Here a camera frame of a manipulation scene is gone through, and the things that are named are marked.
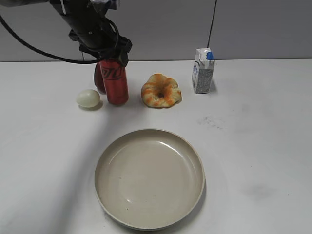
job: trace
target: gray wall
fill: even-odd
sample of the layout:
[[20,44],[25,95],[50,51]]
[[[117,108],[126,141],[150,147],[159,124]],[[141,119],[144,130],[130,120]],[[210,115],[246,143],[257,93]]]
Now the gray wall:
[[312,58],[311,0],[218,0],[217,59]]
[[[215,0],[122,0],[107,17],[132,40],[130,60],[194,59],[206,47]],[[217,59],[312,58],[311,0],[218,0],[210,47]],[[0,7],[27,42],[81,59],[69,26],[48,4]],[[0,26],[0,61],[50,60],[15,41]]]
[[[123,0],[107,17],[132,41],[130,60],[194,59],[195,49],[207,46],[214,4],[215,0]],[[81,59],[78,44],[67,37],[69,26],[48,3],[1,7],[0,13],[31,45]],[[0,40],[0,61],[51,60],[20,45],[3,27]]]

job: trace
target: ceramic plate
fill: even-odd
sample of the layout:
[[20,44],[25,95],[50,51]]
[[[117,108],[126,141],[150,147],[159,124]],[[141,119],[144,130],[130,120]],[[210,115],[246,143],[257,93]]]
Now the ceramic plate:
[[205,175],[192,146],[156,129],[139,130],[113,142],[95,171],[103,209],[130,228],[155,230],[184,218],[200,199]]

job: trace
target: black cable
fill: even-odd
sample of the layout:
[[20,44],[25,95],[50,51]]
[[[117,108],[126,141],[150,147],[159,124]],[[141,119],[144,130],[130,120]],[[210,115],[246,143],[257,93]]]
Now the black cable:
[[[115,33],[116,33],[116,42],[114,44],[114,47],[110,48],[109,50],[115,50],[117,45],[118,45],[118,41],[119,41],[119,31],[117,29],[117,26],[110,20],[110,19],[107,19],[109,24],[114,28],[115,30]],[[41,55],[44,55],[44,56],[47,56],[47,57],[50,57],[52,59],[57,59],[57,60],[61,60],[61,61],[64,61],[64,62],[70,62],[70,63],[77,63],[77,64],[92,64],[92,63],[97,63],[97,62],[100,62],[104,59],[109,59],[109,58],[105,58],[105,56],[103,56],[102,58],[99,58],[99,59],[96,59],[96,60],[91,60],[91,61],[79,61],[79,60],[72,60],[72,59],[68,59],[68,58],[62,58],[62,57],[59,57],[59,56],[56,56],[56,55],[52,55],[52,54],[49,54],[47,52],[44,52],[40,49],[37,49],[36,47],[28,44],[27,42],[25,42],[22,38],[20,38],[13,30],[12,28],[10,28],[10,26],[4,21],[4,19],[2,18],[2,16],[0,15],[0,23],[4,26],[4,28],[16,39],[18,40],[21,44],[23,44],[24,46],[26,46],[27,48],[41,54]]]
[[211,37],[211,32],[213,30],[213,25],[214,25],[214,19],[215,19],[215,9],[216,9],[216,3],[218,0],[215,0],[214,3],[214,14],[213,14],[213,19],[211,20],[211,26],[210,26],[210,32],[209,32],[209,37],[208,37],[208,44],[207,47],[209,48],[209,44],[210,44],[210,37]]

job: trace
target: glazed donut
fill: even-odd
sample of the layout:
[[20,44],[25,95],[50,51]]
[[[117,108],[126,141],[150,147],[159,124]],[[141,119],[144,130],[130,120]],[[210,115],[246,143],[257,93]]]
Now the glazed donut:
[[143,102],[150,107],[171,107],[182,99],[177,82],[163,74],[152,75],[142,87]]

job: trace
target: egg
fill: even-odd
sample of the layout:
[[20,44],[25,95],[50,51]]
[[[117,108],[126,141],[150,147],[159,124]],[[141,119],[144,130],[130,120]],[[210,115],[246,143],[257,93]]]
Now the egg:
[[78,94],[76,98],[76,102],[81,107],[91,108],[91,107],[95,107],[96,105],[98,105],[99,99],[100,97],[97,91],[93,89],[86,89],[86,90],[82,90]]

